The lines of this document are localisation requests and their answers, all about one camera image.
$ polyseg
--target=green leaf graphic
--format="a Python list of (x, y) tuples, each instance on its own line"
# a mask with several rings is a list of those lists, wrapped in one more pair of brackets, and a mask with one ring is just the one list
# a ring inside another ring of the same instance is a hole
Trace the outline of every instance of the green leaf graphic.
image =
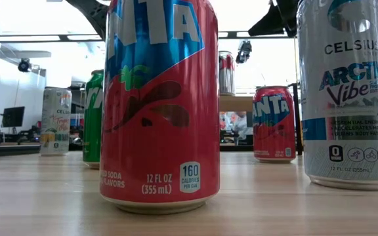
[(143, 84), (142, 80), (144, 76), (141, 74), (147, 74), (149, 69), (146, 66), (138, 65), (129, 70), (128, 66), (123, 67), (121, 70), (121, 83), (125, 83), (125, 90), (141, 89)]

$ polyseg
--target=celsius logo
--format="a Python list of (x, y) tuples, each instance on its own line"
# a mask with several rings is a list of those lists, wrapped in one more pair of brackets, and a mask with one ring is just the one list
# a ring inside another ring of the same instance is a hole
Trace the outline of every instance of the celsius logo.
[(369, 30), (370, 21), (366, 20), (364, 12), (360, 11), (361, 7), (349, 6), (350, 14), (346, 13), (348, 5), (353, 3), (360, 4), (360, 2), (361, 0), (334, 0), (327, 12), (327, 18), (332, 27), (349, 33), (362, 33)]

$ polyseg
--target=desk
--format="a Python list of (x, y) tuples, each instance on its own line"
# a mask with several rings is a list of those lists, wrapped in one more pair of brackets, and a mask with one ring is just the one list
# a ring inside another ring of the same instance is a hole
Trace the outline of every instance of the desk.
[(222, 153), (221, 191), (172, 216), (118, 210), (98, 194), (80, 152), (0, 157), (0, 236), (378, 235), (378, 192), (310, 184), (300, 158), (260, 164)]

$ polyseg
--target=red soda can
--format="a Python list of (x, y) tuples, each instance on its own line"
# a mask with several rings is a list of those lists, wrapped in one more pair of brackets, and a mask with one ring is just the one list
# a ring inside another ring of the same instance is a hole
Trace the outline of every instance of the red soda can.
[(219, 190), (218, 25), (208, 1), (112, 1), (100, 192), (171, 214)]
[(220, 95), (236, 95), (234, 84), (234, 59), (231, 52), (219, 52)]
[(253, 98), (255, 157), (265, 163), (295, 159), (294, 104), (287, 87), (257, 89)]

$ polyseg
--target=calorie label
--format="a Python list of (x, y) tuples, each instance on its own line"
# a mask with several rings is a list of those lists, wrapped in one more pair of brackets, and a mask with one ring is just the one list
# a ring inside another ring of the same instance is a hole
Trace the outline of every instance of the calorie label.
[(180, 191), (194, 193), (201, 189), (201, 165), (187, 162), (180, 165)]

